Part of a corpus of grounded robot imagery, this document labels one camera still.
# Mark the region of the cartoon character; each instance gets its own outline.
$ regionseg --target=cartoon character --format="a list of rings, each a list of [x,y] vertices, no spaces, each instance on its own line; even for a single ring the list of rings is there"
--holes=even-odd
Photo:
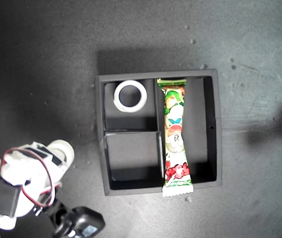
[[[184,96],[182,88],[167,91],[165,95],[165,143],[172,153],[185,150],[181,135],[183,123]]]
[[[165,95],[165,110],[164,114],[167,115],[170,113],[171,109],[176,105],[184,106],[184,100],[182,95],[182,90],[180,92],[169,90]]]

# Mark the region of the white tape roll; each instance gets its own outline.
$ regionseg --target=white tape roll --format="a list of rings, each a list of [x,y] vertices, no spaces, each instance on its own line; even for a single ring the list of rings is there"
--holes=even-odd
[[[126,107],[120,102],[120,99],[119,99],[120,91],[126,86],[134,86],[134,87],[138,88],[139,91],[140,91],[140,94],[141,94],[140,101],[133,107]],[[144,86],[137,81],[127,80],[127,81],[120,83],[117,86],[117,88],[115,90],[113,102],[114,102],[115,106],[118,108],[118,110],[125,112],[125,113],[135,113],[135,112],[139,111],[141,108],[144,107],[144,105],[146,103],[146,99],[147,99],[147,94],[146,94],[146,90],[145,90]]]

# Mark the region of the candy wrapper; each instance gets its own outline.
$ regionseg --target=candy wrapper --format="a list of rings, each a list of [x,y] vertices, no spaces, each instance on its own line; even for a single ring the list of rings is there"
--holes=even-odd
[[[163,197],[193,192],[184,142],[182,138],[183,109],[186,79],[162,80],[157,84],[165,95],[165,183]]]

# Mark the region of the red wire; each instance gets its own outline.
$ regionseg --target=red wire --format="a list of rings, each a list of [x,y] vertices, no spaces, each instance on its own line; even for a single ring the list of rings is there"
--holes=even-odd
[[[58,187],[61,187],[62,186],[62,184],[56,184],[55,185],[55,188],[58,188]],[[50,189],[48,188],[48,189],[45,189],[44,191],[42,191],[41,192],[41,195],[43,195],[43,194],[45,194],[45,193],[48,193],[50,191]]]
[[[11,149],[6,150],[5,153],[4,153],[3,156],[2,156],[2,163],[1,163],[1,166],[0,166],[0,172],[1,172],[2,166],[5,164],[5,160],[4,160],[5,155],[8,154],[8,153],[11,153],[11,152],[13,152],[13,151],[20,151],[20,152],[28,153],[28,154],[34,156],[34,159],[37,159],[37,160],[39,160],[39,161],[42,163],[43,167],[45,168],[45,170],[46,170],[46,172],[47,172],[47,176],[48,176],[48,179],[49,179],[50,184],[51,184],[51,187],[50,187],[50,189],[49,189],[49,192],[50,192],[51,195],[52,195],[52,191],[53,191],[53,186],[54,186],[54,184],[53,184],[51,175],[50,175],[50,173],[49,173],[49,171],[48,171],[48,169],[47,169],[47,167],[46,167],[46,165],[45,165],[45,162],[44,162],[44,160],[43,160],[38,154],[36,154],[35,152],[33,152],[33,151],[31,151],[31,150],[28,150],[28,149],[21,149],[21,148],[11,148]],[[33,199],[33,198],[32,198],[30,195],[28,195],[27,192],[24,190],[23,185],[21,186],[21,191],[22,191],[23,194],[24,194],[32,203],[34,203],[36,206],[39,206],[39,207],[48,207],[48,206],[51,206],[50,203],[44,204],[44,203],[38,202],[38,201],[36,201],[35,199]]]

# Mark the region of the green and red wrapper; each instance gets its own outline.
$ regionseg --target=green and red wrapper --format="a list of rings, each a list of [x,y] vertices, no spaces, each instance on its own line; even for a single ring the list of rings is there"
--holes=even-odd
[[[182,138],[186,79],[162,80],[157,84],[164,92],[165,183],[163,197],[193,192],[190,169]]]

